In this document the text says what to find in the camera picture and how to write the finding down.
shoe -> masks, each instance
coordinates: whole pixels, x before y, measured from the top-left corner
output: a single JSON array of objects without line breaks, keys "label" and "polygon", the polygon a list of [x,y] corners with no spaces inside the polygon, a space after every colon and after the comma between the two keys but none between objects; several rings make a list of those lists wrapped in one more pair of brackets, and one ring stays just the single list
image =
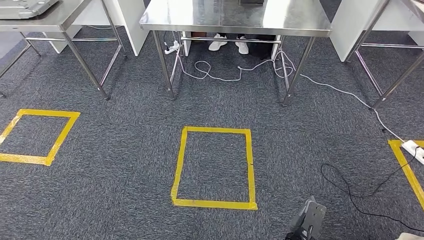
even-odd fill
[{"label": "shoe", "polygon": [[[219,35],[219,33],[217,33],[215,35],[214,39],[227,39],[227,36],[221,36],[221,35]],[[213,41],[209,45],[209,50],[210,51],[218,51],[220,49],[220,47],[224,46],[225,44],[227,44],[226,41]]]},{"label": "shoe", "polygon": [[240,54],[244,54],[244,55],[249,54],[249,48],[248,48],[248,45],[245,42],[236,41],[235,45],[238,47],[238,52]]}]

power plug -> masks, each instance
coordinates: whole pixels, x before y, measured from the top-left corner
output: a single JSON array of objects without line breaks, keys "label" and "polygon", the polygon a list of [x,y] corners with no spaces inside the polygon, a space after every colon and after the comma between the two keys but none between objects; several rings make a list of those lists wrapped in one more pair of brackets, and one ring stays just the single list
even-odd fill
[{"label": "power plug", "polygon": [[409,140],[407,142],[402,143],[402,148],[408,151],[412,156],[424,165],[424,149],[419,147],[414,141]]},{"label": "power plug", "polygon": [[169,47],[169,49],[166,49],[165,54],[168,55],[172,52],[175,52],[178,50],[179,47],[180,47],[180,44],[178,43],[178,41],[173,41],[173,46]]}]

metal tray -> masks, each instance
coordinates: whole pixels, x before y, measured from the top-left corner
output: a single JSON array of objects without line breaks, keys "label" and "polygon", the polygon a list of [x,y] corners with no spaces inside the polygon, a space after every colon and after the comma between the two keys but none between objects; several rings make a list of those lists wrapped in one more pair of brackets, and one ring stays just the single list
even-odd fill
[{"label": "metal tray", "polygon": [[58,0],[0,0],[0,19],[29,19],[44,13]]}]

yellow tape square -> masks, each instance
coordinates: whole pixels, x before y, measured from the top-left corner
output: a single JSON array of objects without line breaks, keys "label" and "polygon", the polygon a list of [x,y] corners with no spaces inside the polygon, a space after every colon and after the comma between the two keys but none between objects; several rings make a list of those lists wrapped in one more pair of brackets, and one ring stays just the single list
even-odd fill
[{"label": "yellow tape square", "polygon": [[54,110],[39,110],[39,109],[20,109],[13,120],[7,125],[3,133],[0,135],[0,145],[5,141],[6,137],[11,133],[12,129],[16,126],[19,119],[24,115],[35,115],[35,116],[45,116],[45,117],[64,117],[69,118],[62,132],[56,138],[56,141],[48,152],[47,156],[31,156],[31,155],[18,155],[18,154],[8,154],[0,153],[0,161],[4,162],[15,162],[15,163],[27,163],[27,164],[42,164],[50,166],[55,159],[56,153],[62,143],[64,142],[66,136],[71,130],[77,118],[80,116],[79,112],[76,111],[54,111]]},{"label": "yellow tape square", "polygon": [[[180,199],[177,198],[178,187],[181,180],[181,172],[183,171],[184,152],[186,150],[188,132],[204,132],[204,133],[222,133],[222,134],[244,134],[246,137],[246,160],[247,160],[247,184],[249,192],[249,202],[238,201],[209,201],[197,199]],[[175,179],[171,189],[171,199],[175,206],[183,207],[199,207],[199,208],[220,208],[220,209],[242,209],[257,210],[256,194],[255,194],[255,174],[253,169],[253,153],[252,153],[252,134],[250,129],[238,128],[220,128],[220,127],[198,127],[185,126],[182,129],[181,142],[179,146],[178,160],[176,162]]]},{"label": "yellow tape square", "polygon": [[[424,140],[414,140],[414,142],[418,144],[420,147],[424,147]],[[388,144],[393,150],[394,156],[397,158],[397,161],[399,162],[400,166],[407,164],[408,160],[405,158],[401,150],[402,142],[400,140],[389,140]],[[411,166],[408,164],[404,166],[402,170],[405,173],[406,178],[408,179],[408,182],[411,185],[413,192],[418,198],[418,202],[419,204],[421,204],[422,210],[424,210],[424,191],[420,183],[418,182],[417,177],[412,171]]]}]

stainless steel table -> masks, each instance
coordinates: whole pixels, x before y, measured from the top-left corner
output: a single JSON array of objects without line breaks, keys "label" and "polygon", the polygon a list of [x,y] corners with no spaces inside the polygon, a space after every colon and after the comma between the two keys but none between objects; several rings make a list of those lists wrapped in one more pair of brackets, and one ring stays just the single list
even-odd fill
[{"label": "stainless steel table", "polygon": [[[377,13],[375,17],[371,20],[371,23],[368,27],[368,29],[365,31],[365,33],[362,35],[362,37],[358,40],[356,43],[356,46],[353,48],[352,52],[350,52],[349,56],[347,57],[346,61],[349,62],[352,58],[353,54],[357,56],[359,59],[360,64],[362,65],[363,69],[365,70],[369,80],[371,81],[372,85],[374,86],[375,90],[377,91],[379,95],[379,99],[372,105],[371,108],[375,109],[380,105],[382,102],[384,102],[392,93],[395,91],[395,89],[408,78],[408,76],[424,61],[424,51],[419,55],[419,57],[416,59],[416,61],[404,72],[402,75],[387,89],[385,92],[382,91],[379,84],[377,83],[377,80],[371,73],[370,69],[368,68],[367,64],[365,63],[361,53],[359,52],[361,47],[371,47],[371,48],[397,48],[397,49],[423,49],[424,46],[417,46],[417,45],[404,45],[404,44],[385,44],[385,43],[365,43],[370,33],[373,31],[374,27],[376,26],[377,22],[380,20],[380,17],[383,15],[384,11],[386,10],[387,6],[389,5],[391,0],[381,0],[382,5],[377,10]],[[415,0],[401,0],[405,6],[408,7],[408,9],[414,13],[414,15],[421,20],[421,22],[424,23],[424,4]]]},{"label": "stainless steel table", "polygon": [[[290,83],[287,73],[284,73],[287,90],[283,101],[284,105],[293,94],[295,83],[302,72],[315,39],[329,37],[332,30],[319,0],[265,0],[262,6],[239,5],[239,0],[151,0],[140,20],[140,25],[145,30],[153,31],[165,75],[165,83],[172,96],[174,96],[172,83],[176,64],[174,64],[171,77],[169,77],[158,31],[310,37],[297,72]],[[210,37],[183,37],[181,34],[179,36],[181,41],[216,41]],[[281,48],[284,38],[275,41],[219,40],[279,44]]]},{"label": "stainless steel table", "polygon": [[[33,17],[30,19],[18,19],[18,20],[0,20],[0,32],[20,32],[23,36],[23,39],[26,41],[26,47],[6,66],[6,68],[0,73],[0,78],[19,60],[19,58],[29,49],[32,48],[39,55],[40,53],[35,49],[31,41],[64,41],[66,42],[73,54],[75,54],[79,63],[82,65],[84,70],[87,72],[89,78],[93,81],[97,89],[101,92],[104,99],[108,100],[109,96],[103,90],[103,84],[115,62],[115,59],[118,56],[118,53],[123,50],[125,56],[127,56],[122,41],[118,35],[117,29],[111,19],[109,11],[106,7],[105,0],[100,0],[106,13],[107,19],[109,20],[110,27],[113,30],[115,35],[114,38],[71,38],[66,30],[72,25],[75,19],[80,15],[80,13],[86,8],[86,6],[91,2],[91,0],[60,0],[51,8],[49,8],[43,14]],[[63,39],[61,38],[38,38],[38,37],[26,37],[22,32],[51,32],[51,33],[61,33]],[[90,67],[87,65],[86,61],[81,56],[74,42],[105,42],[105,41],[117,41],[118,47],[113,55],[112,60],[110,61],[105,73],[103,74],[102,79],[99,81],[96,76],[93,74]],[[0,92],[0,97],[5,97],[3,93]]]}]

